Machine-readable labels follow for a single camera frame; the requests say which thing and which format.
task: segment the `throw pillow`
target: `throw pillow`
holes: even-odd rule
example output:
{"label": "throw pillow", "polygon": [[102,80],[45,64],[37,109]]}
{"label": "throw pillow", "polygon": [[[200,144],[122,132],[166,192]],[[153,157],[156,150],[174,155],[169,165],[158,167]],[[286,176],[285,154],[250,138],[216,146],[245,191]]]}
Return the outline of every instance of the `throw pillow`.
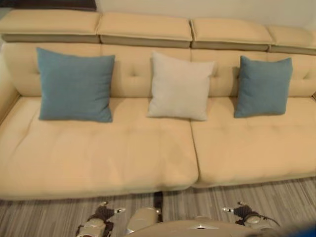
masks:
{"label": "throw pillow", "polygon": [[284,114],[292,72],[291,58],[277,62],[260,62],[241,56],[234,117]]}
{"label": "throw pillow", "polygon": [[153,52],[150,117],[207,120],[206,105],[214,62],[189,62]]}
{"label": "throw pillow", "polygon": [[109,108],[114,56],[77,57],[37,48],[41,120],[112,122]]}

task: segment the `floor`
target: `floor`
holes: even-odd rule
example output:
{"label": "floor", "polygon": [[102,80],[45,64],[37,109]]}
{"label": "floor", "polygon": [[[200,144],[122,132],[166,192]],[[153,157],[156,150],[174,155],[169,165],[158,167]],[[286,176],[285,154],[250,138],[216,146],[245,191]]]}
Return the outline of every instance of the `floor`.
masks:
{"label": "floor", "polygon": [[[109,207],[125,207],[117,214],[112,237],[122,237],[132,214],[153,206],[153,194],[89,199],[46,201],[0,201],[0,237],[72,237],[77,226],[94,213],[104,200]],[[272,217],[282,226],[316,220],[316,177],[265,184],[187,189],[164,193],[164,221],[208,216],[233,223],[223,206],[235,207],[244,201],[255,211]]]}

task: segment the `headrest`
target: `headrest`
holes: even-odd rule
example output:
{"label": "headrest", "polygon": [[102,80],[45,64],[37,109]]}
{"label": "headrest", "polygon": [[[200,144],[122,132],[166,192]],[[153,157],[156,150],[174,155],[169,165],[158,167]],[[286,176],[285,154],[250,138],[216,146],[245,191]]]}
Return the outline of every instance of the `headrest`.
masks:
{"label": "headrest", "polygon": [[316,55],[316,31],[288,26],[267,26],[274,44],[269,52]]}
{"label": "headrest", "polygon": [[195,18],[192,48],[266,51],[272,38],[265,26],[228,18]]}
{"label": "headrest", "polygon": [[12,10],[0,20],[9,42],[99,42],[100,14],[75,10]]}
{"label": "headrest", "polygon": [[192,41],[186,18],[107,12],[97,34],[106,44],[188,48]]}

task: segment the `blue pillow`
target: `blue pillow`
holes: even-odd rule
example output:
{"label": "blue pillow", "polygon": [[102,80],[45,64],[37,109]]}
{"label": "blue pillow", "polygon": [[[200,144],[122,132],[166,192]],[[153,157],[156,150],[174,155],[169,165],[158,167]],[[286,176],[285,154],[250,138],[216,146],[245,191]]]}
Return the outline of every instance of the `blue pillow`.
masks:
{"label": "blue pillow", "polygon": [[241,56],[234,117],[284,114],[292,72],[291,58],[277,62],[260,62]]}
{"label": "blue pillow", "polygon": [[112,122],[109,108],[114,56],[77,57],[37,48],[41,120]]}

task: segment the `sofa armrest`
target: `sofa armrest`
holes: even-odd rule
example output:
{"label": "sofa armrest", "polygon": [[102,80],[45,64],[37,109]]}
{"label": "sofa armrest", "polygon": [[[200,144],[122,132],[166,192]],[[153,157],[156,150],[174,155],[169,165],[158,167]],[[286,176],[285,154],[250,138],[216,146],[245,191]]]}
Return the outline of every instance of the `sofa armrest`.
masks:
{"label": "sofa armrest", "polygon": [[19,96],[19,92],[8,79],[6,70],[3,68],[3,63],[0,62],[0,124],[16,103]]}

